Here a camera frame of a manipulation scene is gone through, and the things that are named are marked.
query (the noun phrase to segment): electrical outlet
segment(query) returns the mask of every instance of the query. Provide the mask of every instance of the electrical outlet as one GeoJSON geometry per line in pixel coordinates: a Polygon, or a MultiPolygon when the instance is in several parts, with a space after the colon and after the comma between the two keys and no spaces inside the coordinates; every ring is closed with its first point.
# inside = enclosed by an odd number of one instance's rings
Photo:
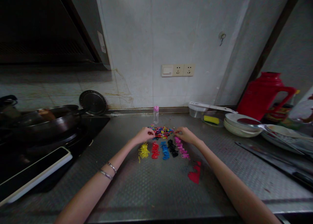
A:
{"type": "Polygon", "coordinates": [[[174,64],[173,65],[173,75],[172,76],[183,76],[184,64],[174,64]]]}
{"type": "Polygon", "coordinates": [[[195,67],[195,64],[185,64],[183,76],[193,76],[193,74],[195,73],[195,67]]]}

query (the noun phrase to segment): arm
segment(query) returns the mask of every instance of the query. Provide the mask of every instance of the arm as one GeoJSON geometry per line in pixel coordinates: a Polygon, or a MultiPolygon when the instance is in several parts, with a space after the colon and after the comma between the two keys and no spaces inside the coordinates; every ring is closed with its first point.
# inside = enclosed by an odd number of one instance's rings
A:
{"type": "Polygon", "coordinates": [[[195,145],[211,166],[233,206],[245,223],[263,224],[280,221],[268,207],[189,129],[179,127],[175,135],[195,145]]]}
{"type": "MultiPolygon", "coordinates": [[[[155,134],[152,129],[146,127],[142,128],[133,139],[129,140],[127,144],[109,160],[109,162],[118,170],[131,149],[154,137],[155,134]]],[[[111,177],[115,175],[114,170],[108,164],[104,165],[101,169],[111,177]]],[[[55,224],[84,223],[107,189],[110,181],[111,180],[103,174],[99,172],[96,173],[66,205],[56,219],[55,224]]]]}

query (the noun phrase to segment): silver bracelet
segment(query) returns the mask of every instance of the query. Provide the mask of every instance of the silver bracelet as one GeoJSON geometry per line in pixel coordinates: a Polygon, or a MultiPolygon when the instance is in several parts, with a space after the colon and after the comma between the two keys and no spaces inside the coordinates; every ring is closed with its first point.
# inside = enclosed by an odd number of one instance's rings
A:
{"type": "Polygon", "coordinates": [[[99,172],[102,173],[104,176],[106,176],[108,179],[112,180],[113,177],[109,175],[108,173],[104,172],[102,169],[99,169],[99,172]]]}
{"type": "Polygon", "coordinates": [[[113,167],[113,165],[112,165],[110,162],[108,162],[108,165],[111,166],[111,168],[114,170],[114,172],[115,172],[115,174],[116,174],[116,169],[113,167]]]}

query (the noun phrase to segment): hand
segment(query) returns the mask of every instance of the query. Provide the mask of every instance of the hand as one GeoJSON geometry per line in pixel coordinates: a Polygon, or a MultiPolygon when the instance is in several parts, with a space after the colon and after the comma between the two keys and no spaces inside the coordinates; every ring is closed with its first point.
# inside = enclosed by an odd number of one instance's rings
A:
{"type": "Polygon", "coordinates": [[[131,139],[131,141],[138,145],[140,143],[146,142],[149,139],[155,138],[156,135],[154,134],[153,130],[147,127],[143,127],[138,134],[131,139]]]}
{"type": "Polygon", "coordinates": [[[191,143],[191,144],[196,144],[197,142],[200,141],[200,139],[197,138],[196,135],[193,134],[188,128],[186,127],[179,127],[177,130],[174,132],[175,136],[179,137],[180,139],[184,140],[185,142],[191,143]]]}

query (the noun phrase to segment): range hood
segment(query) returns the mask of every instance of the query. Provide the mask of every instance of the range hood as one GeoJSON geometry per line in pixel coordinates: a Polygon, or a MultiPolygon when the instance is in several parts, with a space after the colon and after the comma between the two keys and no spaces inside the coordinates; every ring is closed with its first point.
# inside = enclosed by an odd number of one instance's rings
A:
{"type": "Polygon", "coordinates": [[[0,0],[0,64],[109,64],[97,0],[0,0]]]}

